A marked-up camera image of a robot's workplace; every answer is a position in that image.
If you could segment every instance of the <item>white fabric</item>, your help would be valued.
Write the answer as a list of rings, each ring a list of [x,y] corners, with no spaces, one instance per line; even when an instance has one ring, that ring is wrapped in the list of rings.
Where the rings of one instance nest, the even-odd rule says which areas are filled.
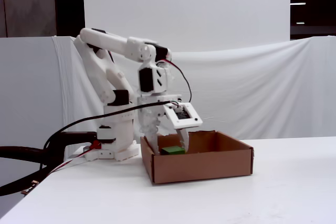
[[[103,113],[70,37],[0,39],[0,145],[43,148],[68,123]],[[74,131],[95,131],[97,121]],[[77,147],[66,149],[69,156]],[[0,186],[39,165],[0,158]],[[22,195],[0,197],[0,218]]]
[[[236,50],[173,53],[173,62],[191,85],[192,104],[204,122],[197,130],[222,131],[238,139],[335,136],[335,54],[335,37],[313,37]],[[139,64],[115,58],[137,88],[134,73]],[[172,72],[171,92],[182,93],[188,101],[184,79],[173,67]],[[173,131],[164,122],[160,132]]]

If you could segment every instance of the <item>box flap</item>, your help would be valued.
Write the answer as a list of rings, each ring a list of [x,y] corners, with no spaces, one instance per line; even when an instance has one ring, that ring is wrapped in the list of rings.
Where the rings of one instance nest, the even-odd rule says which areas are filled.
[[[154,164],[154,152],[152,151],[152,149],[150,148],[147,140],[142,137],[140,139],[141,142],[141,155],[142,155],[142,161],[143,164],[147,170],[147,173],[149,175],[149,177],[151,178],[151,181],[153,181],[153,173],[154,173],[154,169],[153,169],[153,164]]]
[[[216,151],[236,151],[236,150],[248,150],[252,147],[242,141],[228,136],[220,131],[216,134]]]

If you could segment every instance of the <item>white wall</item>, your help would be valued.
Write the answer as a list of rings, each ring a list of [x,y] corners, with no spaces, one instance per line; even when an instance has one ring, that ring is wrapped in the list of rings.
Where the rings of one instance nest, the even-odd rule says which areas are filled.
[[[173,51],[289,40],[290,0],[84,0],[86,26],[151,38]]]

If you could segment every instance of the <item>ceiling light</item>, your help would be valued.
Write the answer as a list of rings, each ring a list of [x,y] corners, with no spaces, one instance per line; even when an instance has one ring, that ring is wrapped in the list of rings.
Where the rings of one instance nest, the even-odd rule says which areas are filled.
[[[290,3],[290,5],[305,5],[305,3]]]

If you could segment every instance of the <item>cable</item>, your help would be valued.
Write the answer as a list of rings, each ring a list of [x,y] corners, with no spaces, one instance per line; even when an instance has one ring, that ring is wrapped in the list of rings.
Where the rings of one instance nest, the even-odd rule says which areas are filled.
[[[170,65],[173,65],[178,71],[180,71],[180,73],[182,74],[184,80],[187,82],[187,85],[188,85],[188,88],[189,88],[189,92],[190,92],[190,99],[189,99],[189,102],[191,102],[191,98],[192,98],[191,88],[190,88],[189,82],[188,82],[187,78],[184,76],[184,73],[182,72],[182,70],[181,70],[177,65],[175,65],[174,63],[172,63],[172,62],[169,61],[169,60],[162,59],[162,60],[160,60],[160,61],[165,61],[165,62],[169,63]]]
[[[148,104],[142,104],[142,105],[138,105],[138,106],[135,106],[135,107],[131,107],[131,108],[128,108],[128,109],[125,109],[125,110],[120,110],[120,111],[117,111],[117,112],[112,112],[112,113],[108,113],[108,114],[104,114],[104,115],[96,115],[96,116],[91,116],[89,118],[83,118],[83,119],[80,119],[80,120],[77,120],[73,123],[70,123],[66,126],[64,126],[63,128],[61,128],[60,130],[58,130],[57,132],[55,132],[48,140],[47,142],[45,143],[43,149],[46,149],[48,144],[50,143],[51,139],[61,133],[62,131],[70,128],[71,126],[74,126],[75,124],[78,124],[78,123],[81,123],[81,122],[84,122],[84,121],[89,121],[89,120],[94,120],[94,119],[99,119],[99,118],[106,118],[108,116],[112,116],[112,115],[118,115],[118,114],[121,114],[121,113],[126,113],[126,112],[129,112],[129,111],[132,111],[132,110],[138,110],[138,109],[142,109],[142,108],[147,108],[147,107],[152,107],[152,106],[159,106],[159,105],[165,105],[167,103],[171,103],[171,101],[164,101],[164,102],[154,102],[154,103],[148,103]]]
[[[71,159],[69,159],[69,160],[63,162],[62,164],[56,166],[53,170],[51,170],[50,173],[48,173],[47,177],[48,177],[51,173],[57,171],[58,169],[62,168],[62,167],[65,166],[65,165],[69,164],[69,163],[70,163],[71,161],[73,161],[75,158],[77,158],[77,157],[83,157],[83,156],[84,156],[85,154],[87,154],[88,152],[91,152],[92,150],[96,149],[97,146],[95,146],[94,148],[89,149],[89,150],[87,150],[87,151],[85,151],[85,152],[83,152],[83,153],[77,155],[76,157],[71,158]]]

